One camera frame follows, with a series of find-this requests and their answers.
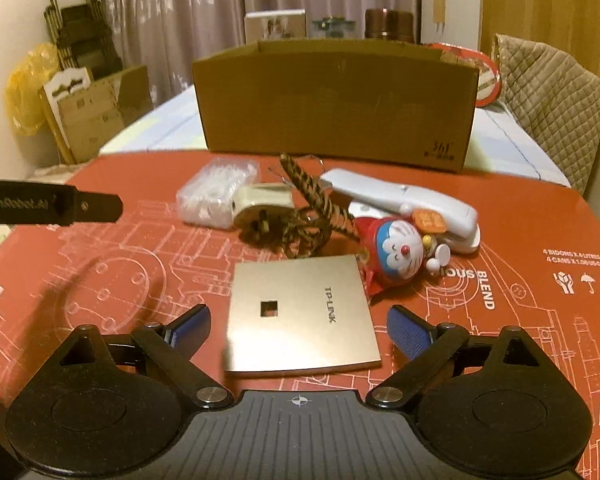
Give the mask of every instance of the orange cardboard sheet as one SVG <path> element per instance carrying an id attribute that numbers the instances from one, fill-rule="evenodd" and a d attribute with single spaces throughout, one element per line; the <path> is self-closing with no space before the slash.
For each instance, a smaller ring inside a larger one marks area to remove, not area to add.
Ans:
<path id="1" fill-rule="evenodd" d="M 117 224 L 20 226 L 0 247 L 0 398 L 13 400 L 39 366 L 82 323 L 103 333 L 141 322 L 169 322 L 197 303 L 212 313 L 212 334 L 193 362 L 235 393 L 244 388 L 323 390 L 370 387 L 404 359 L 386 334 L 386 313 L 401 303 L 436 324 L 451 320 L 475 334 L 523 326 L 577 387 L 594 418 L 580 471 L 600 479 L 600 224 L 575 192 L 496 174 L 451 175 L 397 166 L 325 161 L 385 180 L 455 196 L 479 214 L 482 245 L 454 256 L 446 276 L 417 277 L 371 306 L 382 367 L 330 376 L 231 381 L 221 367 L 234 265 L 274 258 L 235 232 L 183 225 L 175 193 L 213 155 L 139 153 L 99 158 L 72 184 L 118 193 Z M 265 180 L 275 158 L 260 158 Z M 354 247 L 335 239 L 328 253 Z"/>

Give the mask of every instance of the cardboard box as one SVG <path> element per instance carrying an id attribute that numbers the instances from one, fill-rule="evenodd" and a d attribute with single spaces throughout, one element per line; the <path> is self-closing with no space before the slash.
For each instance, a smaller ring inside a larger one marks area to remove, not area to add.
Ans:
<path id="1" fill-rule="evenodd" d="M 99 79 L 58 101 L 62 127 L 76 162 L 86 162 L 124 128 L 153 109 L 145 66 Z"/>
<path id="2" fill-rule="evenodd" d="M 304 9 L 262 10 L 244 16 L 246 43 L 306 37 Z"/>
<path id="3" fill-rule="evenodd" d="M 460 171 L 478 71 L 381 40 L 260 41 L 193 63 L 206 144 Z"/>

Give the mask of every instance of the yellow plastic bag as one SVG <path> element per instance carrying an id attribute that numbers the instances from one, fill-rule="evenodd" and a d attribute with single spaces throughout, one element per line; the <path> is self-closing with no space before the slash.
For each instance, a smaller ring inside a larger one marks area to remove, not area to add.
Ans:
<path id="1" fill-rule="evenodd" d="M 45 123 L 38 90 L 60 70 L 58 50 L 42 43 L 11 72 L 4 91 L 7 114 L 16 133 L 34 135 Z"/>

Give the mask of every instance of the fragile hands icon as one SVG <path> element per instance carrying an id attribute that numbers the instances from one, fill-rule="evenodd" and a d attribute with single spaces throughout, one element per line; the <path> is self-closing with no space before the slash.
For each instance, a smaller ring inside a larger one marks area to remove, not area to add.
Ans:
<path id="1" fill-rule="evenodd" d="M 556 274 L 554 272 L 554 280 L 555 283 L 562 287 L 562 291 L 565 294 L 574 294 L 573 278 L 570 274 L 565 274 L 564 272 L 558 272 L 558 274 Z"/>

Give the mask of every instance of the quilted chair cover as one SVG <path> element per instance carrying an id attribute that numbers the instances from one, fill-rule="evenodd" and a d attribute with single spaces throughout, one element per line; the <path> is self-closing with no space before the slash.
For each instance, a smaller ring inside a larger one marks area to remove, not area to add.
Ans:
<path id="1" fill-rule="evenodd" d="M 500 99 L 582 194 L 600 143 L 600 78 L 551 45 L 503 34 L 491 57 Z"/>

